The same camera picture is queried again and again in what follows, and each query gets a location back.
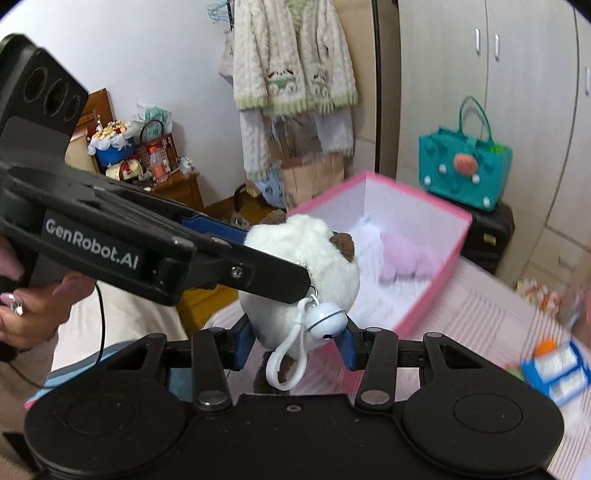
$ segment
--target suitcase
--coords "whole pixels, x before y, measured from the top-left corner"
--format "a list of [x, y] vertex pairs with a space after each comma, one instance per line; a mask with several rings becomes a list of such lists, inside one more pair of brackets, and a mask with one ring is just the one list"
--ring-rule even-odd
[[472, 226], [462, 248], [462, 256], [494, 275], [515, 231], [513, 211], [501, 202], [493, 211], [485, 212], [446, 200], [472, 215]]

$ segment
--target white plush toy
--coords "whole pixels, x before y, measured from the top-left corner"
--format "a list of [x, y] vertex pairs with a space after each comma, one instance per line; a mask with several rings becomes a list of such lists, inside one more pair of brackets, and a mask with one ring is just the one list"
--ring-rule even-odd
[[[322, 220], [309, 215], [288, 218], [278, 210], [269, 214], [260, 225], [252, 227], [244, 243], [306, 267], [319, 302], [336, 304], [345, 312], [353, 306], [359, 291], [359, 265], [348, 233], [333, 232]], [[239, 293], [239, 299], [263, 347], [270, 351], [280, 347], [290, 335], [294, 322], [297, 322], [298, 303], [288, 305], [245, 292]], [[307, 332], [302, 332], [302, 335], [303, 350], [306, 352], [328, 341], [315, 340]], [[265, 354], [255, 379], [256, 393], [277, 393], [263, 375], [270, 356], [270, 352]], [[295, 342], [281, 363], [280, 376], [285, 378], [294, 361], [300, 361], [300, 357], [300, 344]]]

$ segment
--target plastic bottle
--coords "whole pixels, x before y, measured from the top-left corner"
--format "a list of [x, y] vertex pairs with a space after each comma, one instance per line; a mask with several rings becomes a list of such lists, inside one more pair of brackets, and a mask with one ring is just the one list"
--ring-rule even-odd
[[157, 147], [150, 147], [150, 169], [152, 170], [154, 181], [157, 183], [163, 182], [168, 178], [164, 160], [160, 156], [160, 153], [158, 153]]

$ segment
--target hand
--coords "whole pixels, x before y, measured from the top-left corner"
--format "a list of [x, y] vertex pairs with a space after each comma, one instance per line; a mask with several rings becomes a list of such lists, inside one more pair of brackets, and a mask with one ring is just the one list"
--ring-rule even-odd
[[[0, 237], [0, 276], [18, 281], [24, 269], [14, 254], [10, 243]], [[68, 272], [61, 282], [44, 287], [19, 288], [3, 293], [0, 300], [5, 305], [20, 301], [24, 306], [22, 316], [8, 306], [0, 306], [0, 342], [16, 348], [33, 348], [50, 340], [57, 328], [70, 317], [72, 305], [85, 299], [95, 287], [95, 280], [78, 272]]]

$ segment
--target circular cover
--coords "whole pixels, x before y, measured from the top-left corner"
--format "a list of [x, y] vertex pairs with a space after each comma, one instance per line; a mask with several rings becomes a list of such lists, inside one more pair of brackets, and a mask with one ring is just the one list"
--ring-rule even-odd
[[163, 455], [184, 430], [182, 403], [149, 375], [98, 373], [48, 393], [25, 419], [29, 447], [50, 471], [75, 478], [131, 473]]
[[513, 476], [546, 465], [562, 440], [560, 410], [524, 382], [485, 370], [436, 375], [406, 402], [404, 430], [461, 473]]

